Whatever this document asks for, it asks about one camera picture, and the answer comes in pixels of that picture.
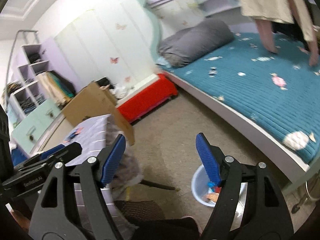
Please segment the person's left hand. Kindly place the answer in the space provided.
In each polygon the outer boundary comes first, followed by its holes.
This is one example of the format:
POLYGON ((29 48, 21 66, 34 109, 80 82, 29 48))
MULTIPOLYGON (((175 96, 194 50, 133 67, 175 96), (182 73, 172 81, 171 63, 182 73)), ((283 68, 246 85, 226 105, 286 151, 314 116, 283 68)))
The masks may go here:
POLYGON ((25 232, 29 232, 30 220, 27 219, 26 217, 24 217, 24 215, 22 215, 22 214, 20 213, 20 211, 11 210, 10 213, 11 213, 11 215, 14 217, 14 219, 16 220, 16 222, 19 224, 19 226, 20 226, 25 232))

